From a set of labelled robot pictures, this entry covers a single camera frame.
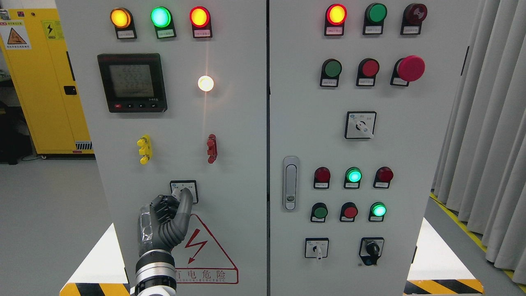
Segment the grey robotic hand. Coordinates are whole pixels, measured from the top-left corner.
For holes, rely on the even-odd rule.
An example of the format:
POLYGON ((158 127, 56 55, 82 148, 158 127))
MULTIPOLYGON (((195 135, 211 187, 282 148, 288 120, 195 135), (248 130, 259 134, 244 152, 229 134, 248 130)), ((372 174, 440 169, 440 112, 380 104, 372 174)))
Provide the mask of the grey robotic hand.
POLYGON ((138 217, 138 254, 152 250, 172 251, 185 240, 193 206, 188 188, 174 195, 158 195, 141 206, 138 217))

